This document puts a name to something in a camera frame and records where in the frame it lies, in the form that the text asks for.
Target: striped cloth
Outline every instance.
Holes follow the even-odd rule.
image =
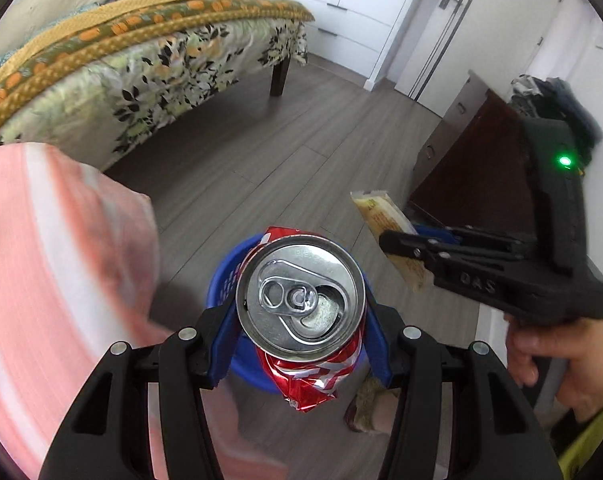
[[[147,320],[160,275],[150,200],[53,146],[0,147],[0,442],[36,479],[66,411],[109,346],[163,341]],[[156,478],[166,478],[149,388]],[[227,386],[204,395],[227,479],[280,480],[243,442]]]

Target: floral bedspread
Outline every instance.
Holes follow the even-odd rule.
[[[304,63],[303,23],[229,20],[131,46],[47,88],[0,128],[0,145],[46,142],[105,170],[217,92],[286,57]]]

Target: red can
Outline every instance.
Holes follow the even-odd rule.
[[[240,269],[237,308],[265,372],[308,411],[336,397],[361,351],[366,299],[352,256],[328,238],[270,227]]]

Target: screw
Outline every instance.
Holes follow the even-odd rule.
[[[408,339],[419,339],[421,337],[421,330],[416,326],[407,326],[403,331],[403,335]]]
[[[179,338],[182,341],[190,341],[191,339],[194,339],[196,335],[197,335],[197,330],[195,330],[191,326],[187,326],[186,328],[183,328],[182,330],[179,331]]]
[[[475,341],[472,344],[472,350],[479,355],[486,355],[490,352],[490,347],[483,341]]]
[[[118,341],[110,346],[110,352],[112,355],[121,355],[128,349],[128,345],[123,341]]]

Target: dresser drawer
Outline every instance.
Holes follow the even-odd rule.
[[[340,7],[329,6],[318,0],[297,0],[315,16],[312,24],[357,41],[368,48],[381,52],[390,34],[389,25]]]
[[[307,24],[306,37],[309,52],[366,77],[371,75],[379,59],[379,52],[372,48],[332,32],[321,31],[311,23]]]
[[[435,169],[439,161],[448,152],[451,146],[459,139],[461,130],[453,128],[445,121],[440,123],[435,128],[435,131],[428,137],[428,140],[422,146],[417,154],[415,166],[413,166],[413,174],[410,181],[410,192],[412,193],[417,187],[424,182],[424,179]]]
[[[477,74],[469,70],[468,80],[459,95],[443,116],[443,120],[460,132],[466,129],[472,118],[486,101],[489,88]]]

